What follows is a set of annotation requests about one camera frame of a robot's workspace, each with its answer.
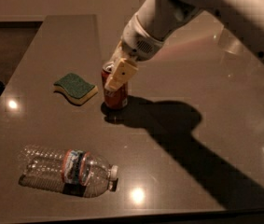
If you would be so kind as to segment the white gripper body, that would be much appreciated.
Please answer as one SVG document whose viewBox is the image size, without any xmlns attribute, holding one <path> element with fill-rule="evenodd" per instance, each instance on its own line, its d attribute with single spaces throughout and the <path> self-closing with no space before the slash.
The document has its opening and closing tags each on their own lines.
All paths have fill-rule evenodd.
<svg viewBox="0 0 264 224">
<path fill-rule="evenodd" d="M 121 36 L 122 51 L 137 61 L 150 60 L 163 47 L 164 35 L 141 21 L 136 12 L 125 26 Z"/>
</svg>

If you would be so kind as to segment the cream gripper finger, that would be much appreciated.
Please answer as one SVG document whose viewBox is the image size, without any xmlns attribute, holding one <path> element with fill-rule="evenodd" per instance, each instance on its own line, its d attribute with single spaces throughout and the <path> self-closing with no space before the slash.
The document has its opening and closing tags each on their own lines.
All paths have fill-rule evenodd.
<svg viewBox="0 0 264 224">
<path fill-rule="evenodd" d="M 126 58 L 126 54 L 122 47 L 122 41 L 119 41 L 110 58 L 110 62 L 112 63 L 112 65 L 115 65 L 117 61 L 119 61 L 120 59 L 125 59 L 125 58 Z"/>
<path fill-rule="evenodd" d="M 109 75 L 104 84 L 108 91 L 117 91 L 125 85 L 138 71 L 137 64 L 126 58 L 117 58 L 106 66 Z"/>
</svg>

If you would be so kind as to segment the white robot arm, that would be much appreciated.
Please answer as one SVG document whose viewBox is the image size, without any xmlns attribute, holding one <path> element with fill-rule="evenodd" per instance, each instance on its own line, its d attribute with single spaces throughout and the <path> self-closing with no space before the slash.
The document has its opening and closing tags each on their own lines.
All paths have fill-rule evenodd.
<svg viewBox="0 0 264 224">
<path fill-rule="evenodd" d="M 151 59 L 166 39 L 201 12 L 216 17 L 264 64 L 264 0 L 145 0 L 125 26 L 104 87 L 116 91 Z"/>
</svg>

